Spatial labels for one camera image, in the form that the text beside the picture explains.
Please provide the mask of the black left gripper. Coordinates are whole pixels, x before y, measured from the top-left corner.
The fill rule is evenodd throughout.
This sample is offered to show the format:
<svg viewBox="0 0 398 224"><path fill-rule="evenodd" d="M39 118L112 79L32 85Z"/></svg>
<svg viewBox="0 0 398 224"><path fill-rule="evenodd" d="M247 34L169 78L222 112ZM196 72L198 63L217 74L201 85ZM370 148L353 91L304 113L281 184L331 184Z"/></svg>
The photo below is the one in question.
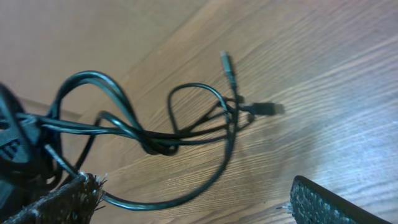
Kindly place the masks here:
<svg viewBox="0 0 398 224"><path fill-rule="evenodd" d="M61 181L59 166L40 161L35 119L11 90L1 85L1 217L9 218L47 195Z"/></svg>

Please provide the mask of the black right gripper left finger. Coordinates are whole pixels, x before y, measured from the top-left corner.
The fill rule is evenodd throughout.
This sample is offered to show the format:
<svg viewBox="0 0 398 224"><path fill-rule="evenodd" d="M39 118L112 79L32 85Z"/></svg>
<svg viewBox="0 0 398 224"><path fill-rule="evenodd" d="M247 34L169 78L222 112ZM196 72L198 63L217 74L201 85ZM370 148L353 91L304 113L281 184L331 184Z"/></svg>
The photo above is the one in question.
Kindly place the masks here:
<svg viewBox="0 0 398 224"><path fill-rule="evenodd" d="M7 217L5 224L87 224L104 195L106 181L92 174L79 174L68 184L40 197Z"/></svg>

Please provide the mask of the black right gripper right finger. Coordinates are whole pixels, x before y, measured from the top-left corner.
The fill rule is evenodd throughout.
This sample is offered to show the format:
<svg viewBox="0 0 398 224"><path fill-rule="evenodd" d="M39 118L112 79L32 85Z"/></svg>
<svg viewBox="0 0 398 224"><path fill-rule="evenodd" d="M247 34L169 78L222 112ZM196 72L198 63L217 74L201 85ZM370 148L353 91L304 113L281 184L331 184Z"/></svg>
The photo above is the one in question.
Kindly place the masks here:
<svg viewBox="0 0 398 224"><path fill-rule="evenodd" d="M292 181L289 203L278 209L285 210L297 223L388 222L302 175Z"/></svg>

